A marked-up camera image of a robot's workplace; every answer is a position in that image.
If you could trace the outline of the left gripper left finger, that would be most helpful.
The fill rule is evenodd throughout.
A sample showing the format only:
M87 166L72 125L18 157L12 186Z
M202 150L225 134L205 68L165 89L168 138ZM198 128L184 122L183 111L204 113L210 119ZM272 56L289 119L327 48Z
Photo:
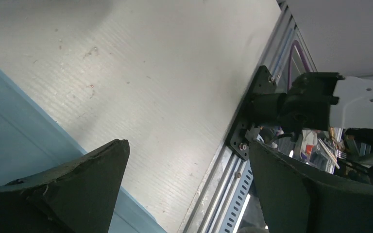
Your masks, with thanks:
M106 233L130 155L115 139L43 172L0 185L0 233Z

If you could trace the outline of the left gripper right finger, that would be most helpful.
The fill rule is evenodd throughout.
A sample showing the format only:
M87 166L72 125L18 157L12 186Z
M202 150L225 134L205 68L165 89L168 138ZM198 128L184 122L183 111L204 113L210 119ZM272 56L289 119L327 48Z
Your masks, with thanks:
M373 233L373 185L321 171L257 140L248 156L271 233Z

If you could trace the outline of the light blue perforated basket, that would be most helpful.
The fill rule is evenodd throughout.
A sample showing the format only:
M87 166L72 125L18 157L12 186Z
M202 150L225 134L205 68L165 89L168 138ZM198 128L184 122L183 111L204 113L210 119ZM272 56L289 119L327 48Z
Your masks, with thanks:
M0 185L88 153L0 70ZM120 185L107 233L161 232L154 217Z

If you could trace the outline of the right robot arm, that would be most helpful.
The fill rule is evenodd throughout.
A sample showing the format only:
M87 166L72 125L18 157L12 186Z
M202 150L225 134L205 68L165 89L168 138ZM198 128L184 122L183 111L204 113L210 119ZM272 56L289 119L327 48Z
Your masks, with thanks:
M331 72L300 75L286 93L258 94L245 107L256 126L373 129L373 80Z

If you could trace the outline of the aluminium front rail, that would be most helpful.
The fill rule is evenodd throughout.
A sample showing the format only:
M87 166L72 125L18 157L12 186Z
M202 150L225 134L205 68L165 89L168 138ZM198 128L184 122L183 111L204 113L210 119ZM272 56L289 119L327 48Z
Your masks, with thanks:
M257 66L265 65L271 72L278 91L285 90L289 71L300 74L305 68L316 70L308 49L293 17L288 1L279 0L280 15L269 37ZM232 194L233 182L239 171L246 166L222 139L203 180L194 196L180 229L180 233L214 233L219 224L226 199Z

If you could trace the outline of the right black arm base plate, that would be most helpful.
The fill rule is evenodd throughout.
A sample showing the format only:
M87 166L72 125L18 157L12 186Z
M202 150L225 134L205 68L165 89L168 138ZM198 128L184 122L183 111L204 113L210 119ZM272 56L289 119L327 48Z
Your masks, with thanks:
M271 73L265 65L257 69L227 135L226 145L244 161L248 160L250 142L257 138L260 121L265 114L265 111L256 106L255 101L276 90L276 83L271 82L270 78Z

